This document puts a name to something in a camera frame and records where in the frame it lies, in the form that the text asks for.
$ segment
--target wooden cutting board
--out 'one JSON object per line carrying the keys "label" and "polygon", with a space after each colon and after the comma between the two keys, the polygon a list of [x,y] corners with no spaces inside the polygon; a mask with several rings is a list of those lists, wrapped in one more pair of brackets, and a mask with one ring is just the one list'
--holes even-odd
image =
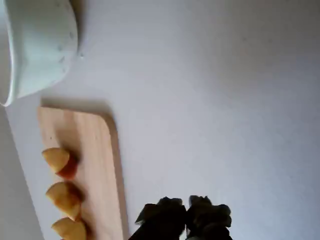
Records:
{"label": "wooden cutting board", "polygon": [[63,147],[79,159],[72,182],[85,196],[81,215],[90,229],[89,239],[127,240],[116,128],[99,115],[49,107],[39,107],[38,121],[45,149]]}

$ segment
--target white bowl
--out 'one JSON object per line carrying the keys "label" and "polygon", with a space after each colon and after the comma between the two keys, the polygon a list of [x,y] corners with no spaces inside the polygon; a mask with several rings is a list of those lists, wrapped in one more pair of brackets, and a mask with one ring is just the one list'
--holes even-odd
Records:
{"label": "white bowl", "polygon": [[68,0],[0,0],[0,104],[61,81],[77,47]]}

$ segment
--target peach slice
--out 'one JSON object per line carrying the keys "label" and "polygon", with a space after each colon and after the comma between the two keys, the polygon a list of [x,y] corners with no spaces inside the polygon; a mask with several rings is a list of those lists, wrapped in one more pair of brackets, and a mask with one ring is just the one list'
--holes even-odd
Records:
{"label": "peach slice", "polygon": [[48,148],[42,152],[51,170],[58,176],[70,180],[77,172],[77,161],[67,150],[59,147]]}
{"label": "peach slice", "polygon": [[64,240],[86,240],[86,226],[82,221],[72,221],[65,217],[56,221],[51,227]]}
{"label": "peach slice", "polygon": [[72,220],[75,221],[80,217],[82,196],[73,184],[69,182],[55,183],[45,195]]}

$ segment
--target bowl rim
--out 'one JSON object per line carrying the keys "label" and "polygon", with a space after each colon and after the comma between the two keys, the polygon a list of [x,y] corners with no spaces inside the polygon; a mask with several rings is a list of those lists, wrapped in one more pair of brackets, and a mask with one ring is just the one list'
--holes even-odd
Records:
{"label": "bowl rim", "polygon": [[11,21],[11,13],[7,6],[7,0],[3,0],[3,9],[4,9],[4,20],[6,24],[7,29],[7,36],[8,36],[8,42],[9,42],[9,57],[10,57],[10,81],[9,81],[9,89],[8,89],[8,95],[5,102],[1,102],[0,104],[4,107],[9,106],[15,96],[16,96],[16,77],[17,77],[17,53],[16,48],[14,44],[14,31],[12,27],[12,21]]}

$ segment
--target fruit skin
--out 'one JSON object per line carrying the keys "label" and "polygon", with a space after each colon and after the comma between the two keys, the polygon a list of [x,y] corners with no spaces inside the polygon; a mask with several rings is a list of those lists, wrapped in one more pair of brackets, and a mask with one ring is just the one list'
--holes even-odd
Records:
{"label": "fruit skin", "polygon": [[59,177],[63,179],[72,180],[77,173],[77,165],[78,164],[76,159],[73,156],[71,156],[64,168],[61,169],[59,172],[56,172],[55,174],[57,174]]}
{"label": "fruit skin", "polygon": [[45,195],[73,221],[81,216],[82,196],[72,183],[57,182],[48,189]]}
{"label": "fruit skin", "polygon": [[51,170],[58,176],[71,180],[76,175],[77,160],[69,151],[59,147],[52,147],[44,150],[42,156]]}
{"label": "fruit skin", "polygon": [[72,221],[65,217],[56,221],[51,227],[64,240],[86,240],[86,226],[82,221]]}

